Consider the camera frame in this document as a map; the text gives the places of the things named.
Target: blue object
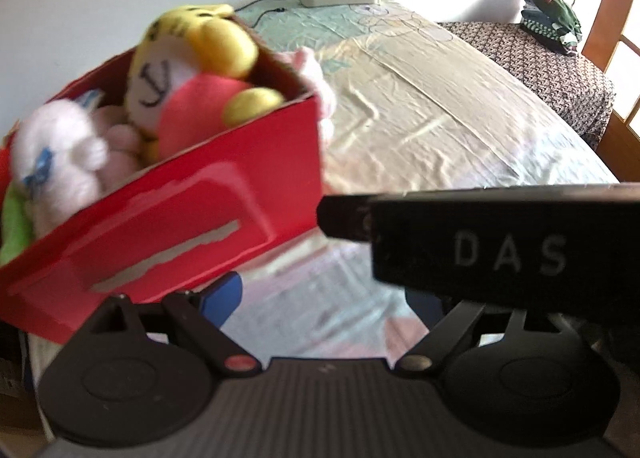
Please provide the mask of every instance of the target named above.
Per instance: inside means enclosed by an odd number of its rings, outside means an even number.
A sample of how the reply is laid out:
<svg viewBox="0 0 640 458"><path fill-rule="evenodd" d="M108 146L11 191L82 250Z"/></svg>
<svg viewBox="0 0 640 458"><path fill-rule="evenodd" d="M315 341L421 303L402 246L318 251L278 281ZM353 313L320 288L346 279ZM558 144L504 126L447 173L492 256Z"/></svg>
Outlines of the blue object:
<svg viewBox="0 0 640 458"><path fill-rule="evenodd" d="M76 104L81 105L87 111L93 111L98 107L103 96L104 92L100 89L90 89L76 98Z"/></svg>
<svg viewBox="0 0 640 458"><path fill-rule="evenodd" d="M52 165L53 153L51 152L51 149L45 147L40 151L40 154L36 158L33 173L23 180L24 185L29 190L29 195L32 200L38 195L42 186L49 179Z"/></svg>
<svg viewBox="0 0 640 458"><path fill-rule="evenodd" d="M242 300L242 278L237 272L229 272L216 279L198 293L198 311L216 328L222 327Z"/></svg>

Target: wrinkled bed sheet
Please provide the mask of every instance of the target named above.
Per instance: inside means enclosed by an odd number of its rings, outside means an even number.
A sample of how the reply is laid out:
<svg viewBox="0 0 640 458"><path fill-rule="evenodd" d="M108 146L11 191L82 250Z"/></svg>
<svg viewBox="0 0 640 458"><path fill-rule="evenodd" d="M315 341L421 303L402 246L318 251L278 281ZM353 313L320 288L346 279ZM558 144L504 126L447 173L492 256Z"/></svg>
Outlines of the wrinkled bed sheet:
<svg viewBox="0 0 640 458"><path fill-rule="evenodd" d="M276 6L242 16L253 22ZM285 6L257 32L275 50L314 48L337 93L327 192L616 181L507 71L395 1ZM223 330L264 364L272 356L393 363L426 329L402 290L371 279L369 258L364 245L308 232L239 268L244 297ZM33 336L30 344L37 379L57 348Z"/></svg>

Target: stuffed toy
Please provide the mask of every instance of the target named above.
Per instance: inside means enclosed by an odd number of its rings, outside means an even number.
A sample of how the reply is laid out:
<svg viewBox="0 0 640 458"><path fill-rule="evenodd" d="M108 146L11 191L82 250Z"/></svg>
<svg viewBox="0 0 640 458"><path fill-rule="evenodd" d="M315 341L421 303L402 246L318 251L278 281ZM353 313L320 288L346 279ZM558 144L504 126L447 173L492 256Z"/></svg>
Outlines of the stuffed toy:
<svg viewBox="0 0 640 458"><path fill-rule="evenodd" d="M33 228L25 211L26 199L9 183L2 201L0 266L18 257L32 242Z"/></svg>
<svg viewBox="0 0 640 458"><path fill-rule="evenodd" d="M30 201L36 238L100 198L96 171L108 154L88 113L71 100L49 102L20 124L11 145L12 181Z"/></svg>
<svg viewBox="0 0 640 458"><path fill-rule="evenodd" d="M130 66L125 96L130 120L148 142L146 158L170 157L284 101L277 91L256 91L244 81L258 46L226 19L232 14L226 4L180 6L147 29Z"/></svg>
<svg viewBox="0 0 640 458"><path fill-rule="evenodd" d="M331 117L335 112L336 98L334 90L322 75L322 68L314 56L314 51L303 46L294 52L278 53L276 59L296 70L307 88L318 95L320 100L318 116L320 138L328 143L334 136L334 123L331 121Z"/></svg>
<svg viewBox="0 0 640 458"><path fill-rule="evenodd" d="M109 192L142 169L142 136L127 123L127 112L120 105L99 107L90 116L96 134L109 146L107 163L97 171L102 190Z"/></svg>

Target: metal screw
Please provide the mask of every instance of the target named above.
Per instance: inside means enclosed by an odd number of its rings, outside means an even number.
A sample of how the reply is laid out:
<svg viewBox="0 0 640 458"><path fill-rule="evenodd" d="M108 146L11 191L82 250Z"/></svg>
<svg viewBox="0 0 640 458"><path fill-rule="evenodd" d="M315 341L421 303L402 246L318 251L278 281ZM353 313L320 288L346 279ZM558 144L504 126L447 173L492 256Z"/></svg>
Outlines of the metal screw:
<svg viewBox="0 0 640 458"><path fill-rule="evenodd" d="M433 361L424 355L405 355L398 365L406 372L423 372L433 365Z"/></svg>

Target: red dot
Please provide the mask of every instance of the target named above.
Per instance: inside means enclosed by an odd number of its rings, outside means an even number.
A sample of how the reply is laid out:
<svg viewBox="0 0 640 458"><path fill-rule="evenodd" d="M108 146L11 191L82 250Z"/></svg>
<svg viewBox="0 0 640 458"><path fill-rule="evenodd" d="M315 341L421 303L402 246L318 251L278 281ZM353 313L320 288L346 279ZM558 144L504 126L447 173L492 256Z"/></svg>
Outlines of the red dot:
<svg viewBox="0 0 640 458"><path fill-rule="evenodd" d="M256 368L258 361L250 355L231 355L225 359L225 367L230 372L250 372Z"/></svg>

